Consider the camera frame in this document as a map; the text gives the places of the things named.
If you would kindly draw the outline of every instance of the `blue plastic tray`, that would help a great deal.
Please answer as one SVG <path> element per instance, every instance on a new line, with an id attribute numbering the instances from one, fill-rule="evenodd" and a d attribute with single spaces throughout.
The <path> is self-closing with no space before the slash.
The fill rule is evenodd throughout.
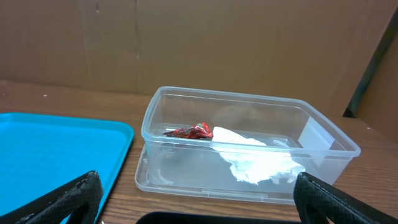
<path id="1" fill-rule="evenodd" d="M 103 185 L 100 212 L 133 137 L 121 122 L 0 114 L 0 216 L 91 170 Z"/>

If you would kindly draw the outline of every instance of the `transparent storage box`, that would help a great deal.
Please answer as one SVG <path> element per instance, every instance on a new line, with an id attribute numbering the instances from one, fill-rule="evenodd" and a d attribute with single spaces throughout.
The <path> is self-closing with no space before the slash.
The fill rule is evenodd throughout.
<path id="1" fill-rule="evenodd" d="M 201 122 L 266 146 L 163 135 Z M 159 88 L 141 134 L 145 146 L 136 172 L 141 190 L 253 202 L 294 204 L 295 180 L 240 181 L 232 172 L 233 163 L 215 149 L 235 157 L 264 158 L 255 170 L 258 174 L 275 169 L 274 161 L 291 159 L 329 184 L 361 153 L 345 133 L 304 101 L 189 88 Z"/>

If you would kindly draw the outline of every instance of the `red snack package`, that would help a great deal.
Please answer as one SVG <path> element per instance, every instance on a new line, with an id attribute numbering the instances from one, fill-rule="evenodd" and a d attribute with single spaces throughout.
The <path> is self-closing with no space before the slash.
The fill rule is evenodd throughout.
<path id="1" fill-rule="evenodd" d="M 205 122 L 194 125 L 191 128 L 180 128 L 163 134 L 169 137 L 189 138 L 189 139 L 201 139 L 201 138 L 213 137 L 213 133 L 211 133 L 209 126 Z"/>

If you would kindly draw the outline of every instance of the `wooden tabletop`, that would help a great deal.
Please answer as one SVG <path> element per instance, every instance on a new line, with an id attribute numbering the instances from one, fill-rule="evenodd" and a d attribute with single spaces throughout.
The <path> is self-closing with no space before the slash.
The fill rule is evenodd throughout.
<path id="1" fill-rule="evenodd" d="M 134 128 L 136 135 L 132 149 L 100 218 L 105 224 L 135 223 L 153 211 L 299 220 L 292 205 L 152 194 L 139 190 L 134 175 L 144 146 L 141 125 L 150 99 L 143 95 L 0 81 L 0 113 L 21 111 L 110 119 L 123 121 Z M 335 187 L 398 217 L 398 146 L 358 119 L 330 119 L 362 150 L 361 155 L 348 164 Z"/>

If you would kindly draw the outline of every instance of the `white tissue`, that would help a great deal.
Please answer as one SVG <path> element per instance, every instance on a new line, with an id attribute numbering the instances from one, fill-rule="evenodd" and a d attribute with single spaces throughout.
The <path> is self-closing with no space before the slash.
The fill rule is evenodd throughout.
<path id="1" fill-rule="evenodd" d="M 266 146 L 255 139 L 247 139 L 240 134 L 225 128 L 215 127 L 214 142 L 252 144 Z M 279 179 L 287 178 L 288 183 L 296 180 L 299 172 L 305 171 L 304 166 L 294 162 L 288 152 L 249 151 L 247 149 L 230 149 L 213 147 L 220 156 L 231 163 L 231 172 L 238 181 L 258 184 L 262 180 L 272 180 L 279 184 Z"/>

